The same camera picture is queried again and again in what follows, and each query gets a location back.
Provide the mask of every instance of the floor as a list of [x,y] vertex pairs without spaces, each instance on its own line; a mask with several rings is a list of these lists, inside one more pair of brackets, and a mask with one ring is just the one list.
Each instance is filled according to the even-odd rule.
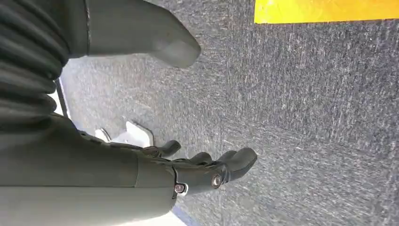
[[203,48],[175,69],[147,55],[71,60],[80,128],[135,120],[177,157],[252,147],[241,181],[185,197],[198,225],[399,224],[399,20],[254,24],[254,0],[152,0]]

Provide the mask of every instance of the yellow tape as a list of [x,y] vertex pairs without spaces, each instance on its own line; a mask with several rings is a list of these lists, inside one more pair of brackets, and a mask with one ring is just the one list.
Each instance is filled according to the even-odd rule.
[[256,0],[255,23],[285,24],[399,18],[399,0]]

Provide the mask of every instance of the black corrugated hose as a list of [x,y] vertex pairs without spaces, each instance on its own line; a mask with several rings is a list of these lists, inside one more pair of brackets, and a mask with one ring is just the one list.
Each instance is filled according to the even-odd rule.
[[61,33],[29,1],[0,2],[0,125],[39,122],[56,104],[53,80],[68,61]]

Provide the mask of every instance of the prosthetic hand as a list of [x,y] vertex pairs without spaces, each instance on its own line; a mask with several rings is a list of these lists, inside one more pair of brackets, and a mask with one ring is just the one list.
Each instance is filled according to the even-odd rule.
[[180,145],[105,143],[53,114],[46,94],[71,57],[149,53],[187,67],[200,54],[167,10],[141,0],[0,2],[0,223],[107,226],[167,213],[252,167],[244,148],[170,161]]

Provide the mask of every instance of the metal screw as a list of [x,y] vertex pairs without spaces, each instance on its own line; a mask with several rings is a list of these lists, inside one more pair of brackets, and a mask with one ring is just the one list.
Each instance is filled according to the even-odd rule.
[[219,174],[215,174],[212,177],[212,187],[218,188],[222,185],[222,177]]
[[185,186],[184,185],[180,185],[180,184],[177,184],[177,185],[175,185],[175,192],[176,193],[183,193],[184,192],[184,190],[185,190]]

